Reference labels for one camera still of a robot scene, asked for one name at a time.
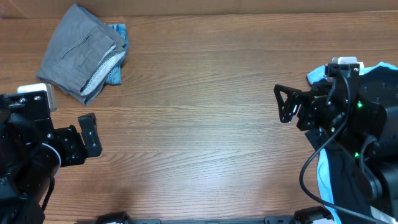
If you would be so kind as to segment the grey cotton shorts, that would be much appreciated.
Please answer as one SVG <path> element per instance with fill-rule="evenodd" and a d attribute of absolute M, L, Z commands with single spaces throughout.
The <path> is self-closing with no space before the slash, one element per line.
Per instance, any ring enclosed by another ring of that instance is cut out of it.
<path fill-rule="evenodd" d="M 37 78 L 87 105 L 100 94 L 108 73 L 126 53 L 125 43 L 109 25 L 73 4 L 50 39 Z"/>

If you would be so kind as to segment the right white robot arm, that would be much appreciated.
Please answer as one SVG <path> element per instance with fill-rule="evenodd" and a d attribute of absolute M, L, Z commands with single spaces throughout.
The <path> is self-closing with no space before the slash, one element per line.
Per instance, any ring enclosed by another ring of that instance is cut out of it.
<path fill-rule="evenodd" d="M 276 85 L 282 123 L 297 127 L 320 148 L 334 143 L 348 156 L 355 191 L 370 206 L 397 218 L 397 92 L 386 82 L 320 82 L 310 91 Z"/>

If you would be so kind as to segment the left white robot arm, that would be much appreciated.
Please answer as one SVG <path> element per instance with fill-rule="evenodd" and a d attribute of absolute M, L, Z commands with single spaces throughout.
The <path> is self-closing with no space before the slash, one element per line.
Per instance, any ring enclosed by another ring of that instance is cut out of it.
<path fill-rule="evenodd" d="M 58 170 L 101 155 L 95 114 L 78 122 L 80 132 L 47 120 L 43 133 L 35 121 L 1 110 L 1 223 L 43 223 Z"/>

